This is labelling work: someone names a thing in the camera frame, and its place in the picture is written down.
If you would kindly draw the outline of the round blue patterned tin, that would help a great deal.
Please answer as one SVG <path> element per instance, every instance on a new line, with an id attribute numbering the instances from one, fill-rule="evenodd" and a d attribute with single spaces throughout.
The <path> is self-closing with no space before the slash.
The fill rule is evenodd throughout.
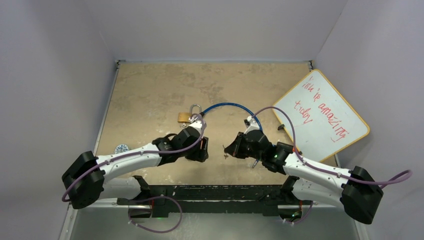
<path id="1" fill-rule="evenodd" d="M 130 148 L 128 147 L 128 145 L 126 145 L 126 144 L 119 144 L 118 146 L 115 147 L 114 153 L 115 154 L 120 154 L 120 153 L 127 152 L 129 150 L 130 150 Z"/>

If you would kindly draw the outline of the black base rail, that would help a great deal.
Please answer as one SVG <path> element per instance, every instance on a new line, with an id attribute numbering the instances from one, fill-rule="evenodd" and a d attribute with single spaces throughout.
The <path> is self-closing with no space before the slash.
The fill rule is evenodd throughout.
<path id="1" fill-rule="evenodd" d="M 140 176 L 141 193 L 134 199 L 118 198 L 134 218 L 167 218 L 169 214 L 260 214 L 293 221 L 310 206 L 291 193 L 288 183 L 257 185 L 152 185 Z"/>

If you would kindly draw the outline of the small keys of orange padlock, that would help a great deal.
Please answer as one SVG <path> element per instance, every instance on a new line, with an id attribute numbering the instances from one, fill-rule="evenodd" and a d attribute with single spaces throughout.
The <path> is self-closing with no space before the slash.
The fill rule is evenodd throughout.
<path id="1" fill-rule="evenodd" d="M 226 160 L 228 157 L 229 157 L 229 155 L 228 155 L 228 153 L 226 152 L 226 147 L 223 145 L 222 146 L 223 147 L 223 157 L 224 157 L 224 159 Z"/>

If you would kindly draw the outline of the blue cable lock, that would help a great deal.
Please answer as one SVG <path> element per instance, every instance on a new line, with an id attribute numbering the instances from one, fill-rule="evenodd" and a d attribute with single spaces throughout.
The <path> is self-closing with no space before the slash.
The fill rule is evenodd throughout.
<path id="1" fill-rule="evenodd" d="M 219 102 L 212 104 L 205 109 L 201 111 L 201 115 L 205 117 L 209 114 L 218 114 L 219 111 L 224 111 L 224 113 L 228 114 L 229 116 L 252 116 L 254 113 L 252 110 L 250 110 L 248 107 L 236 103 L 236 102 Z"/>

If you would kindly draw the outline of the yellow framed whiteboard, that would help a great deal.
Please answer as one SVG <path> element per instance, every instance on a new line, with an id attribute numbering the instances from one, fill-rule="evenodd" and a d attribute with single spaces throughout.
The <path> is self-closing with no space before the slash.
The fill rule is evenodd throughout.
<path id="1" fill-rule="evenodd" d="M 370 127 L 315 69 L 285 93 L 273 112 L 307 159 L 321 162 L 370 133 Z"/>

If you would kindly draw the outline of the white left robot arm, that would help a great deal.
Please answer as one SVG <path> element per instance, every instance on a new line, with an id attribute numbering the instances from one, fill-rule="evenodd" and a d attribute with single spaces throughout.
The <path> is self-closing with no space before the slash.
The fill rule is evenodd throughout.
<path id="1" fill-rule="evenodd" d="M 124 198 L 142 205 L 149 199 L 148 185 L 138 176 L 121 180 L 119 176 L 180 158 L 203 163 L 209 157 L 208 143 L 202 127 L 188 126 L 126 152 L 98 156 L 92 151 L 83 152 L 61 177 L 65 187 L 61 200 L 74 209 L 107 198 Z"/>

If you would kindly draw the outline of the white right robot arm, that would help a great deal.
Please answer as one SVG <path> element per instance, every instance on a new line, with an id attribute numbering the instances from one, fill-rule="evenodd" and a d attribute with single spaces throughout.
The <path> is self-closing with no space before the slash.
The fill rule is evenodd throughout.
<path id="1" fill-rule="evenodd" d="M 370 225 L 375 217 L 383 190 L 363 168 L 353 170 L 300 160 L 294 147 L 271 143 L 260 130 L 239 132 L 224 152 L 237 159 L 254 158 L 273 173 L 287 176 L 280 196 L 288 204 L 313 201 L 340 209 L 352 219 Z"/>

